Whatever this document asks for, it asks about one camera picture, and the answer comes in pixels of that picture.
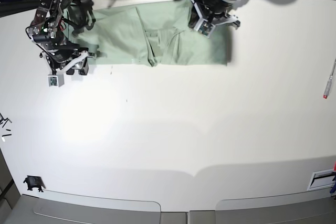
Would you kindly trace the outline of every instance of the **white table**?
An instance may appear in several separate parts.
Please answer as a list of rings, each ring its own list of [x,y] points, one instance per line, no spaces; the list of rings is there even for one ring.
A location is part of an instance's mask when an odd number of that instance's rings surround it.
[[[166,0],[94,0],[94,8]],[[223,199],[306,191],[336,161],[336,2],[249,0],[228,66],[96,66],[47,84],[24,29],[0,19],[0,148],[21,194],[47,189],[213,210]]]

